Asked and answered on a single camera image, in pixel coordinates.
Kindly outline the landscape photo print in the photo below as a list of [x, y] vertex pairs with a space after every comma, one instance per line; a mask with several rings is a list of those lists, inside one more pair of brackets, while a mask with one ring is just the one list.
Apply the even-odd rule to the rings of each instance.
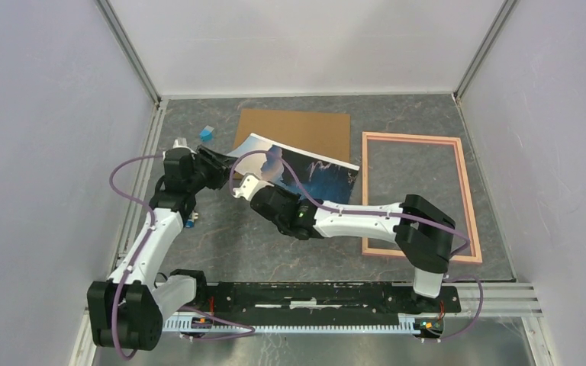
[[238, 158], [245, 153], [265, 150], [269, 154], [247, 156], [235, 172], [252, 173], [296, 194], [302, 191], [295, 183], [298, 178], [307, 192], [316, 200], [347, 204], [359, 175], [359, 167], [348, 162], [318, 155], [303, 149], [250, 134], [237, 148], [228, 153]]

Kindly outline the pink wooden picture frame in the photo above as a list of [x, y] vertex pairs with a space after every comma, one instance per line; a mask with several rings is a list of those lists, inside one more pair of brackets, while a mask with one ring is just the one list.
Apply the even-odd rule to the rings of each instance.
[[451, 259], [452, 262], [481, 264], [482, 253], [481, 243], [478, 236], [478, 228], [476, 223], [475, 208], [472, 200], [472, 193], [468, 179], [467, 167], [465, 164], [465, 154], [462, 147], [462, 141], [458, 137], [451, 136], [429, 136], [416, 134], [402, 134], [402, 133], [383, 133], [370, 132], [362, 133], [362, 203], [369, 204], [369, 151], [368, 143], [370, 141], [382, 141], [393, 143], [418, 143], [428, 145], [443, 145], [450, 146], [455, 155], [456, 168], [458, 172], [459, 190], [462, 195], [462, 203], [465, 214], [465, 225], [468, 230], [470, 244], [468, 249], [469, 255], [458, 254]]

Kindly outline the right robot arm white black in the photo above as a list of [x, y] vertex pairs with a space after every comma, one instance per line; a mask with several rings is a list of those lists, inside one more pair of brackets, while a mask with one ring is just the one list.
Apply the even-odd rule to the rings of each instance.
[[384, 206], [313, 201], [279, 186], [265, 185], [247, 194], [250, 207], [277, 230], [299, 240], [353, 236], [393, 243], [414, 267], [412, 305], [432, 310], [452, 258], [454, 222], [422, 197], [409, 194]]

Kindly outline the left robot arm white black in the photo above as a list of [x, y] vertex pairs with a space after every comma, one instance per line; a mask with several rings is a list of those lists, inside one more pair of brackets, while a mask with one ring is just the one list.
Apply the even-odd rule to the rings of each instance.
[[196, 311], [208, 304], [209, 290], [201, 271], [176, 270], [158, 287], [154, 281], [195, 209], [196, 194], [225, 186], [236, 162], [205, 146], [179, 146], [161, 156], [163, 175], [153, 196], [147, 202], [130, 198], [147, 211], [142, 233], [108, 278], [92, 282], [87, 291], [93, 342], [115, 348], [122, 358], [128, 357], [127, 349], [154, 349], [165, 320], [181, 306]]

